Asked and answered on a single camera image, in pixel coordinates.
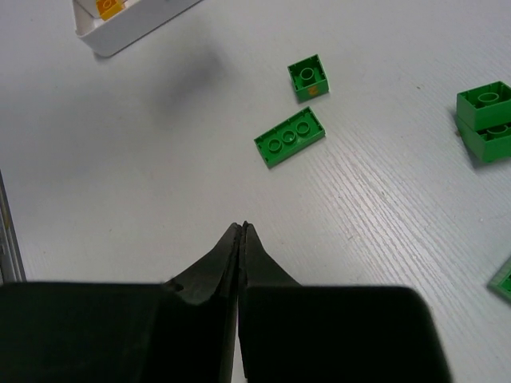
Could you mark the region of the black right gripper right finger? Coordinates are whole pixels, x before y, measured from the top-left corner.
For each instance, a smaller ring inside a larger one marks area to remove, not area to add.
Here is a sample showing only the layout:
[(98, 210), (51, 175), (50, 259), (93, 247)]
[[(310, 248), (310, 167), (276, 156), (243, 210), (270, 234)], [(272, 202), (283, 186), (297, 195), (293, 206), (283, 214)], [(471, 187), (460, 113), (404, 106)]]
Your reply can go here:
[(240, 243), (239, 339), (250, 382), (449, 382), (434, 320), (406, 286), (304, 286), (250, 223)]

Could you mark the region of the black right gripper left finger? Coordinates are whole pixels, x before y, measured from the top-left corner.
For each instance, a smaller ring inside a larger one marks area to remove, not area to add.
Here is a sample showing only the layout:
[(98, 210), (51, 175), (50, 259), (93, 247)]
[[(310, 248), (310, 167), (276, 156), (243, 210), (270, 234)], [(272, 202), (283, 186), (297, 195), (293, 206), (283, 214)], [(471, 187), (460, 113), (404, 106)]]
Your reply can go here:
[(4, 382), (228, 382), (240, 225), (167, 282), (1, 289)]

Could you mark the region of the green long lego brick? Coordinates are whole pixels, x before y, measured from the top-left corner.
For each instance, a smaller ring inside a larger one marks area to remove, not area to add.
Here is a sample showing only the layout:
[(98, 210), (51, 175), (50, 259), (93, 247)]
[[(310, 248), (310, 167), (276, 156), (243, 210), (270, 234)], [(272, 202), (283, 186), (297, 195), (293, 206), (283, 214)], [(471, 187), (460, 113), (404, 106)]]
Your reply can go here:
[(306, 107), (256, 137), (254, 142), (266, 166), (273, 168), (325, 135), (312, 109)]

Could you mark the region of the green number three lego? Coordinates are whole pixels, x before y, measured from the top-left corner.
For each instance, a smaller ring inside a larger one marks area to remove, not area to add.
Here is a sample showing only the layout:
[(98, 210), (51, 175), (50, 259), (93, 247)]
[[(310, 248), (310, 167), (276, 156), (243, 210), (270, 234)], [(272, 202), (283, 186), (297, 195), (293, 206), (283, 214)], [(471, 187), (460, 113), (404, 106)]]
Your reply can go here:
[(502, 264), (487, 284), (488, 289), (507, 304), (511, 303), (511, 257)]

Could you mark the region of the green square lego brick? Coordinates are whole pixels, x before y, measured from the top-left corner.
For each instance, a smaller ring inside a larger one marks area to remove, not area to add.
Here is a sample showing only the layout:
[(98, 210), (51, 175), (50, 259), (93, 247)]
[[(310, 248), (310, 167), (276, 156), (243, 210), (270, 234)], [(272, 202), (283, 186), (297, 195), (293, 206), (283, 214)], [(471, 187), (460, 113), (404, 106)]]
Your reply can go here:
[(329, 93), (327, 75), (318, 54), (289, 65), (287, 70), (299, 103)]

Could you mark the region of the green hollow lego brick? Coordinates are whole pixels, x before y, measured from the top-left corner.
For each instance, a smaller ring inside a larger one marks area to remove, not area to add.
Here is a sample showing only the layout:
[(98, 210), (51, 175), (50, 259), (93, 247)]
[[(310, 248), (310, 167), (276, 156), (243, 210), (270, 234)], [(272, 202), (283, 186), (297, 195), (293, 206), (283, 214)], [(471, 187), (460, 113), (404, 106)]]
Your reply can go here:
[(497, 81), (460, 92), (456, 125), (465, 146), (483, 163), (510, 157), (510, 87)]

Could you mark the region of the small yellow lego brick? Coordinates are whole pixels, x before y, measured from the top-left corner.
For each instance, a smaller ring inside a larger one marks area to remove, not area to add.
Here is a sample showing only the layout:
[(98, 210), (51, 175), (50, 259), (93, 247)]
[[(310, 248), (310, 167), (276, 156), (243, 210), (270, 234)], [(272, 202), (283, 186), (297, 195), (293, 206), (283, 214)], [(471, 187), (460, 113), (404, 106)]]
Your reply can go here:
[(121, 12), (125, 5), (122, 0), (96, 0), (96, 8), (101, 20), (107, 21)]

